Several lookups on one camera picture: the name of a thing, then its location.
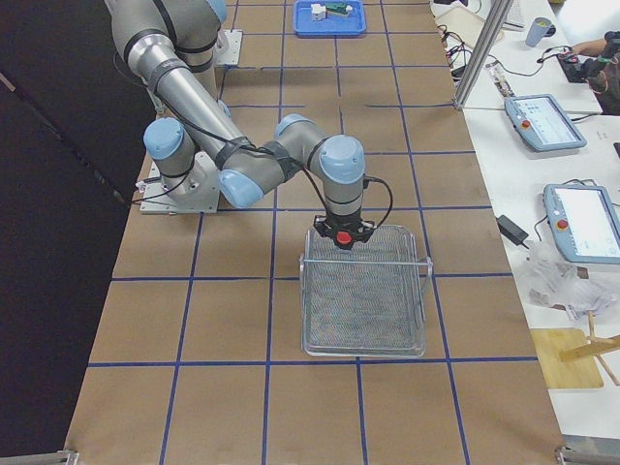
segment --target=blue joint cap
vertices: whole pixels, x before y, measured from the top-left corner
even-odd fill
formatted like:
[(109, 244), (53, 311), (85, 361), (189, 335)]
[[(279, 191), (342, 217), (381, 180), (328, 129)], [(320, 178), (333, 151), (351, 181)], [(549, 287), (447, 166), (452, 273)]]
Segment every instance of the blue joint cap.
[(166, 160), (181, 145), (184, 133), (176, 119), (156, 119), (144, 131), (144, 146), (153, 160)]
[(287, 129), (289, 126), (291, 126), (293, 123), (296, 123), (297, 121), (308, 121), (314, 124), (314, 121), (306, 118), (305, 116), (301, 116), (300, 114), (297, 114), (297, 113), (287, 114), (284, 118), (282, 118), (282, 121), (280, 121), (278, 125), (275, 127), (274, 137), (275, 138), (279, 137), (282, 133), (284, 133), (285, 129)]
[(226, 11), (226, 1), (224, 0), (206, 0), (206, 3), (209, 4), (213, 13), (217, 16), (221, 23), (226, 21), (226, 16), (228, 15)]
[(319, 156), (325, 175), (338, 184), (359, 181), (366, 170), (364, 149), (356, 138), (333, 136), (325, 141)]
[(263, 198), (263, 190), (245, 174), (235, 170), (222, 170), (217, 183), (224, 197), (235, 208), (247, 208)]

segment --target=power adapter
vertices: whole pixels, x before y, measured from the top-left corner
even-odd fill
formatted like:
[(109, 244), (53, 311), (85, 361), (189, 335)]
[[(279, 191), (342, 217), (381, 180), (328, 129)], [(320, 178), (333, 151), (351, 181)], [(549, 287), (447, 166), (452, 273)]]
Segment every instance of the power adapter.
[(505, 215), (497, 218), (497, 226), (500, 233), (514, 245), (524, 245), (523, 241), (530, 235)]

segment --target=metal basket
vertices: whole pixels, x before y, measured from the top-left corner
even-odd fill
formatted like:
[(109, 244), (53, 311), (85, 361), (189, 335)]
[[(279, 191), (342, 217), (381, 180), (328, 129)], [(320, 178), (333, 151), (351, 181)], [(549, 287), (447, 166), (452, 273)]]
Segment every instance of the metal basket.
[(431, 275), (432, 262), (418, 261), (415, 239), (403, 227), (381, 226), (351, 251), (311, 229), (300, 258), (303, 350), (313, 356), (421, 357), (422, 294)]

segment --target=wooden stand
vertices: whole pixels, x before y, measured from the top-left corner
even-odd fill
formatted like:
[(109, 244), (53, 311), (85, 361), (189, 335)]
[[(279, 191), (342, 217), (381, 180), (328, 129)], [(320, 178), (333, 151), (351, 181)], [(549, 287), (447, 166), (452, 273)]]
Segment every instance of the wooden stand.
[(532, 329), (548, 388), (602, 388), (603, 379), (594, 357), (611, 381), (620, 386), (620, 381), (601, 357), (607, 352), (620, 350), (620, 335), (597, 337), (592, 312), (588, 313), (588, 323), (589, 336), (574, 328)]

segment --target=tablet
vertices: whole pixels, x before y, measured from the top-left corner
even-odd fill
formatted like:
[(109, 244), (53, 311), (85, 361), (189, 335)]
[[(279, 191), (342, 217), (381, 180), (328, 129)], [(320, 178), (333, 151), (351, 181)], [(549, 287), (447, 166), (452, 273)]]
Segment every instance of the tablet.
[(620, 223), (605, 187), (549, 184), (542, 198), (555, 244), (566, 260), (620, 264)]
[(586, 139), (550, 94), (509, 97), (504, 105), (514, 129), (537, 152), (586, 144)]

